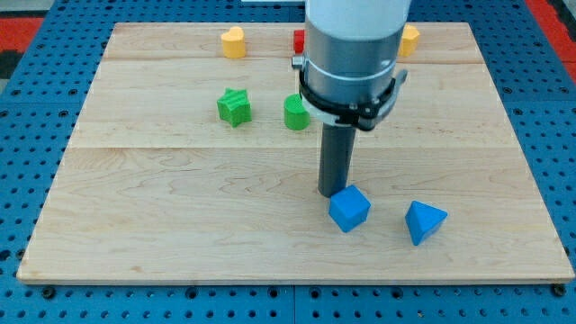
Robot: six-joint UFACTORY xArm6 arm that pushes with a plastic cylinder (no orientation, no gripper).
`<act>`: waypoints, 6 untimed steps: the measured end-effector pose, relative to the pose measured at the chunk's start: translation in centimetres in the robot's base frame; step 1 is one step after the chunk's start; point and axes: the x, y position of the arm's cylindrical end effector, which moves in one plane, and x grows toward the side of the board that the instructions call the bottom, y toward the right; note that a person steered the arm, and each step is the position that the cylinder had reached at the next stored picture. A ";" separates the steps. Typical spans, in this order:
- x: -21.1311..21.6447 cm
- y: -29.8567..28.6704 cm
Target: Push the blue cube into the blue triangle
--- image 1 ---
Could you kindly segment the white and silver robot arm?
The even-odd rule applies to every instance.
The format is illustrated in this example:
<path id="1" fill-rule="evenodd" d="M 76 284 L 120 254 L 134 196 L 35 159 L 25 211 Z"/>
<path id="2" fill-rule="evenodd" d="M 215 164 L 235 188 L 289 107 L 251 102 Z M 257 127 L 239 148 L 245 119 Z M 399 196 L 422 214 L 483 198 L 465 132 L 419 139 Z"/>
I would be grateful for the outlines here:
<path id="1" fill-rule="evenodd" d="M 305 42 L 292 58 L 302 105 L 333 127 L 371 131 L 392 110 L 407 72 L 395 72 L 410 0 L 308 0 Z"/>

